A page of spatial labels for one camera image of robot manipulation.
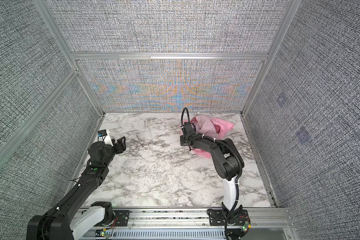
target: cable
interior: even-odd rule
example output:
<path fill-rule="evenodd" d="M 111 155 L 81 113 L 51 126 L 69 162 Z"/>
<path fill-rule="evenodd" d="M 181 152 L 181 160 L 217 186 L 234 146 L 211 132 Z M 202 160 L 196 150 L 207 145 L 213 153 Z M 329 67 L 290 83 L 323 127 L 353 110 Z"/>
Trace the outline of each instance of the cable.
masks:
<path fill-rule="evenodd" d="M 226 240 L 228 240 L 228 235 L 227 235 L 227 226 L 228 226 L 228 221 L 229 218 L 231 217 L 231 214 L 233 213 L 233 211 L 236 208 L 237 202 L 239 201 L 239 185 L 235 184 L 236 186 L 236 199 L 235 199 L 235 203 L 233 204 L 233 207 L 231 208 L 231 210 L 229 211 L 228 215 L 227 215 L 227 219 L 225 220 L 225 224 L 224 224 L 224 233 L 225 233 L 225 238 Z"/>
<path fill-rule="evenodd" d="M 115 218 L 115 221 L 113 222 L 113 227 L 112 227 L 112 233 L 110 234 L 111 235 L 111 237 L 113 238 L 113 229 L 115 228 L 115 225 L 116 225 L 116 221 L 118 220 L 119 218 L 118 217 L 116 217 Z"/>
<path fill-rule="evenodd" d="M 184 117 L 184 112 L 187 111 L 187 116 L 188 116 L 188 122 L 191 122 L 191 120 L 189 119 L 189 112 L 188 112 L 188 108 L 183 108 L 183 112 L 181 113 L 181 126 L 184 127 L 183 124 L 183 117 Z"/>
<path fill-rule="evenodd" d="M 43 225 L 41 226 L 41 236 L 43 237 L 43 240 L 45 240 L 44 235 L 46 235 L 47 233 L 49 233 L 49 232 L 43 233 L 44 224 L 48 221 L 48 219 L 49 219 L 53 214 L 49 215 L 49 216 L 47 217 L 47 219 L 43 222 Z"/>

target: aluminum frame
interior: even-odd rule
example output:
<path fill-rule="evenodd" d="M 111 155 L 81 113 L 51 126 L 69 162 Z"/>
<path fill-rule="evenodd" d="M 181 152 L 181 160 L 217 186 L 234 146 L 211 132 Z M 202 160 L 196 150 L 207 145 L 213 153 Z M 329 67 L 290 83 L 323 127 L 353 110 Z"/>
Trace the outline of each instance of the aluminum frame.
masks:
<path fill-rule="evenodd" d="M 273 61 L 277 51 L 279 50 L 281 42 L 283 41 L 284 36 L 287 33 L 287 30 L 292 22 L 293 17 L 295 16 L 295 13 L 296 13 L 301 1 L 302 0 L 291 0 L 291 2 L 289 3 L 288 8 L 284 13 L 283 20 L 280 23 L 280 26 L 274 37 L 273 43 L 269 49 L 269 58 L 268 58 L 268 60 L 265 61 L 263 66 L 260 68 L 259 74 L 258 74 L 256 80 L 254 81 L 254 83 L 252 84 L 251 90 L 247 95 L 243 109 L 241 111 L 241 114 L 243 116 L 245 116 L 248 113 L 248 111 L 251 107 L 251 104 L 253 103 L 253 100 L 256 97 L 256 94 L 259 91 L 260 86 L 263 83 L 263 80 L 264 80 L 270 66 L 272 65 L 272 61 Z"/>
<path fill-rule="evenodd" d="M 300 240 L 296 228 L 283 228 L 287 240 Z"/>
<path fill-rule="evenodd" d="M 65 78 L 49 93 L 48 97 L 36 108 L 36 110 L 29 116 L 29 118 L 23 123 L 21 127 L 14 133 L 14 135 L 4 144 L 0 149 L 0 170 L 11 158 L 16 149 L 26 139 L 28 134 L 44 117 L 52 104 L 62 94 L 64 89 L 72 81 L 72 79 L 78 74 L 76 69 L 72 69 Z"/>
<path fill-rule="evenodd" d="M 165 111 L 131 111 L 131 112 L 106 112 L 107 113 L 182 113 L 182 111 L 174 111 L 174 112 L 165 112 Z M 194 112 L 194 111 L 189 111 L 189 113 L 194 113 L 194 114 L 213 114 L 213 113 L 237 113 L 240 114 L 240 111 L 227 111 L 227 112 L 219 112 L 219 111 L 211 111 L 211 112 Z"/>
<path fill-rule="evenodd" d="M 267 53 L 113 53 L 113 52 L 71 52 L 73 59 L 201 59 L 201 60 L 267 60 Z"/>
<path fill-rule="evenodd" d="M 261 179 L 263 180 L 265 190 L 266 190 L 268 196 L 271 197 L 271 198 L 268 198 L 269 202 L 271 203 L 271 205 L 274 205 L 275 207 L 279 207 L 280 203 L 276 198 L 276 195 L 274 193 L 274 190 L 273 190 L 273 187 L 271 184 L 271 180 L 269 179 L 268 172 L 265 168 L 265 165 L 261 158 L 259 149 L 256 146 L 256 142 L 254 141 L 253 134 L 252 134 L 250 128 L 248 127 L 248 123 L 247 123 L 245 117 L 241 116 L 241 122 L 243 123 L 244 130 L 247 134 L 247 138 L 252 147 L 253 157 L 254 157 L 254 160 L 256 161 L 257 168 L 259 169 L 259 173 L 261 175 Z"/>
<path fill-rule="evenodd" d="M 77 211 L 80 216 L 82 207 Z M 221 210 L 219 207 L 115 207 L 113 210 L 129 210 L 129 228 L 224 228 L 211 226 L 207 214 L 208 209 Z M 285 208 L 249 207 L 245 208 L 251 218 L 251 228 L 295 228 L 289 212 Z"/>
<path fill-rule="evenodd" d="M 62 34 L 55 18 L 53 17 L 53 14 L 51 10 L 49 9 L 49 6 L 45 0 L 33 0 L 33 3 L 36 5 L 37 9 L 39 10 L 39 13 L 44 19 L 44 22 L 47 24 L 49 30 L 51 31 L 52 35 L 54 36 L 55 40 L 57 41 L 62 53 L 64 54 L 65 58 L 67 59 L 68 63 L 71 65 L 72 69 L 76 69 L 79 71 L 79 82 L 84 89 L 85 93 L 87 94 L 90 102 L 92 103 L 92 106 L 96 109 L 96 112 L 99 116 L 102 116 L 104 114 L 104 110 L 101 106 L 101 103 L 99 99 L 97 98 L 95 92 L 93 91 L 91 85 L 89 84 L 89 81 L 85 77 L 84 73 L 80 69 L 80 66 L 74 61 L 74 59 L 71 57 L 71 49 Z"/>

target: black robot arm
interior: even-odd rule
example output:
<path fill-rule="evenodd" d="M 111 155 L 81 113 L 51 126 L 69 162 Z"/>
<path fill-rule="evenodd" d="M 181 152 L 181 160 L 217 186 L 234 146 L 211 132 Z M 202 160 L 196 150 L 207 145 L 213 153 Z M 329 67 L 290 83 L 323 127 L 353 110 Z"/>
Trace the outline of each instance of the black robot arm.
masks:
<path fill-rule="evenodd" d="M 188 122 L 183 123 L 185 111 L 187 112 Z M 221 203 L 222 210 L 216 212 L 213 209 L 208 209 L 208 215 L 214 219 L 223 218 L 223 221 L 219 222 L 225 227 L 226 239 L 228 239 L 228 236 L 232 240 L 240 239 L 248 232 L 248 227 L 250 227 L 251 223 L 248 212 L 243 209 L 242 205 L 238 204 L 238 180 L 243 172 L 243 159 L 231 139 L 217 140 L 204 134 L 197 134 L 195 126 L 190 122 L 187 108 L 184 108 L 182 112 L 181 128 L 183 135 L 180 136 L 180 145 L 188 146 L 190 150 L 198 148 L 209 152 L 217 174 L 223 179 L 224 199 Z M 237 224 L 242 217 L 246 217 L 246 220 L 244 220 L 245 223 L 243 223 L 243 227 L 240 230 L 227 228 L 228 224 Z"/>
<path fill-rule="evenodd" d="M 100 130 L 99 137 L 106 137 L 106 130 Z M 116 154 L 126 150 L 125 137 L 115 141 L 111 139 L 111 144 L 104 141 L 97 141 L 88 149 L 91 158 L 87 162 L 87 167 L 77 180 L 76 185 L 44 215 L 34 216 L 28 223 L 27 240 L 73 240 L 70 223 L 87 197 L 102 184 L 109 170 L 108 166 Z"/>
<path fill-rule="evenodd" d="M 244 162 L 231 139 L 217 140 L 197 134 L 195 127 L 190 122 L 182 123 L 182 131 L 180 145 L 209 152 L 216 172 L 221 178 L 230 181 L 234 176 L 240 177 Z"/>

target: metal rail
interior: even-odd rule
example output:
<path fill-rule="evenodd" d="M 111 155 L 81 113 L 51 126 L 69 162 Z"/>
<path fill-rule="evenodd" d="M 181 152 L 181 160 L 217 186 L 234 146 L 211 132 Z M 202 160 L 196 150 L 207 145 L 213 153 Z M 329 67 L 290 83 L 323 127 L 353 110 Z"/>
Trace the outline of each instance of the metal rail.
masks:
<path fill-rule="evenodd" d="M 112 53 L 112 52 L 71 52 L 73 59 L 202 59 L 202 60 L 267 60 L 267 53 Z"/>
<path fill-rule="evenodd" d="M 81 208 L 77 214 L 87 208 Z M 163 228 L 224 228 L 211 226 L 207 210 L 210 208 L 114 208 L 114 210 L 130 210 L 128 226 L 118 229 L 163 229 Z M 251 218 L 251 228 L 294 228 L 288 210 L 285 208 L 245 208 Z"/>

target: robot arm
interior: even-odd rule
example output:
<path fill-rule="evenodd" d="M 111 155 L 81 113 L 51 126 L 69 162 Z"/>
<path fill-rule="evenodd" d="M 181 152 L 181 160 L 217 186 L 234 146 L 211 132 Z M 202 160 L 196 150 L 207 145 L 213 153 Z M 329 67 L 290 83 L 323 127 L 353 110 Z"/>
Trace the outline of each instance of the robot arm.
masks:
<path fill-rule="evenodd" d="M 114 219 L 110 203 L 98 202 L 95 206 L 92 204 L 81 219 L 72 222 L 73 216 L 87 197 L 106 178 L 108 166 L 114 156 L 127 148 L 125 137 L 116 142 L 115 139 L 110 139 L 109 131 L 100 130 L 98 133 L 102 141 L 93 143 L 88 149 L 91 158 L 76 185 L 44 215 L 34 216 L 29 221 L 27 240 L 76 240 L 96 223 L 109 224 Z"/>
<path fill-rule="evenodd" d="M 184 112 L 187 111 L 188 122 L 183 124 Z M 222 202 L 222 215 L 225 221 L 227 237 L 227 225 L 236 223 L 243 215 L 243 209 L 239 202 L 238 180 L 243 172 L 244 162 L 232 140 L 217 140 L 204 134 L 197 134 L 196 129 L 190 122 L 188 109 L 184 108 L 181 117 L 183 136 L 180 136 L 180 145 L 189 148 L 199 148 L 207 151 L 212 156 L 213 165 L 217 174 L 223 179 L 224 199 Z M 239 237 L 245 235 L 248 228 L 243 228 Z"/>

